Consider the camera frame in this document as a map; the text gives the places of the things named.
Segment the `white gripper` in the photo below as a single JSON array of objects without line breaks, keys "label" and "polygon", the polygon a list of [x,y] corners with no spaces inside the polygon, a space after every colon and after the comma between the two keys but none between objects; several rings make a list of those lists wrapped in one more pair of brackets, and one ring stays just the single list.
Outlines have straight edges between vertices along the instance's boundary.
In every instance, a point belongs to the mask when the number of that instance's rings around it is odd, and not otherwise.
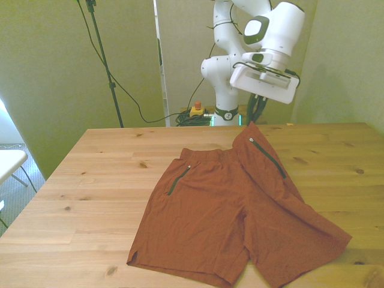
[{"label": "white gripper", "polygon": [[296,93],[300,80],[286,73],[258,68],[250,64],[235,64],[230,78],[230,85],[252,93],[247,103],[247,125],[253,122],[256,95],[259,95],[256,120],[262,115],[268,99],[290,104]]}]

